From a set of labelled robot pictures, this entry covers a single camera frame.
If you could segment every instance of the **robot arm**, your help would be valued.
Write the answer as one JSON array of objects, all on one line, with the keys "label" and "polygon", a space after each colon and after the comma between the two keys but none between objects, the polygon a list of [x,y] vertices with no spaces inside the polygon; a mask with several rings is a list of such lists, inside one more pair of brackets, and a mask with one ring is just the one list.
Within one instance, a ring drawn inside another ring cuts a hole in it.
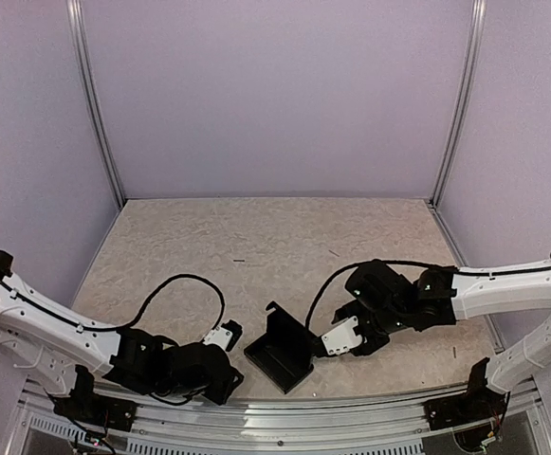
[{"label": "robot arm", "polygon": [[[345,285],[354,299],[335,312],[333,323],[338,325],[321,337],[310,332],[308,323],[324,288],[305,326],[272,302],[267,307],[274,311],[267,317],[266,333],[246,348],[246,356],[288,392],[311,373],[313,356],[370,355],[400,330],[422,332],[483,315],[551,309],[551,258],[480,269],[421,264],[428,268],[416,282],[389,267],[402,263],[409,262],[358,264]],[[550,363],[551,315],[516,345],[476,364],[465,394],[427,403],[432,429],[488,418],[493,411],[504,413],[505,395]]]},{"label": "robot arm", "polygon": [[94,378],[141,394],[192,397],[224,404],[243,381],[227,351],[242,328],[229,321],[201,342],[178,346],[129,324],[116,327],[85,318],[48,299],[10,271],[0,251],[0,352],[26,371],[73,420],[129,430],[136,404],[93,393]]}]

